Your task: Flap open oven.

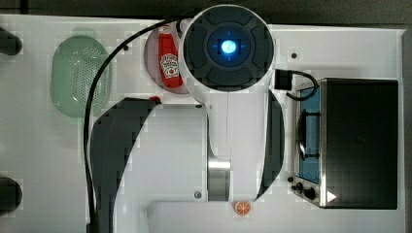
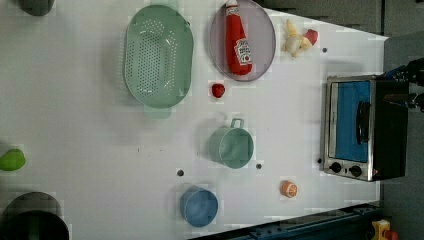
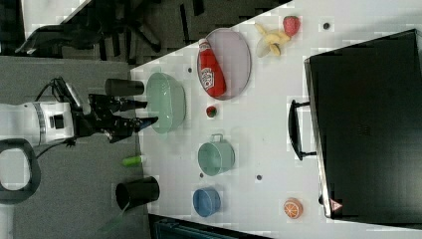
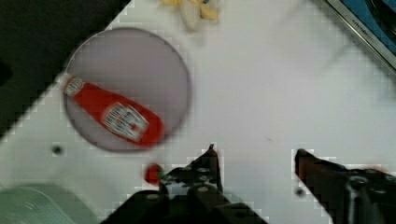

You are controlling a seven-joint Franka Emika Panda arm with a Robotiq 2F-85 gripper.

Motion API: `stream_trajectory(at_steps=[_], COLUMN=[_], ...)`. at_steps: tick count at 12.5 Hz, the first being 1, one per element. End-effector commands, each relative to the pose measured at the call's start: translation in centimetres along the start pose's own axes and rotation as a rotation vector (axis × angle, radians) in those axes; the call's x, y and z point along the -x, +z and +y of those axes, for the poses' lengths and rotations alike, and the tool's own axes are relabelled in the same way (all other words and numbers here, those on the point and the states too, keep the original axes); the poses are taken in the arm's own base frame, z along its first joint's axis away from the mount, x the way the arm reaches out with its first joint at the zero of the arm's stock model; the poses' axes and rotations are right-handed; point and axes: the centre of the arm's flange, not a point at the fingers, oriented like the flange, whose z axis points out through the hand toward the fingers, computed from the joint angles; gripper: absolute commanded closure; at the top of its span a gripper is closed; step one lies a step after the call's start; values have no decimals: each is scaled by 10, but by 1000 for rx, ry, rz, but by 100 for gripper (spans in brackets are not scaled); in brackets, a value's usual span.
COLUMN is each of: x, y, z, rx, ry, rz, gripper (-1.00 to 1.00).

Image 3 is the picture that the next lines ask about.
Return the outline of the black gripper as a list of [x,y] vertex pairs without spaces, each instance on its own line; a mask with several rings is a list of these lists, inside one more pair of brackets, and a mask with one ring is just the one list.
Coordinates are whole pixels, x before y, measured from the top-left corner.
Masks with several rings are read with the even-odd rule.
[[114,143],[158,121],[158,117],[128,119],[115,115],[117,112],[145,109],[147,102],[98,94],[89,94],[89,100],[84,108],[79,100],[71,99],[74,138],[102,132],[110,143]]

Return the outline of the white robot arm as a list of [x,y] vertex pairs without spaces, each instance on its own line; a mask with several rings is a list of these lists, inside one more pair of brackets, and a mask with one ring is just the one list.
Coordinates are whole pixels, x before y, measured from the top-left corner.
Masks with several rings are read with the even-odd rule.
[[23,138],[32,146],[74,145],[81,137],[104,133],[110,143],[131,137],[158,121],[158,117],[124,118],[117,112],[144,109],[147,102],[89,94],[86,108],[75,101],[1,105],[1,139]]

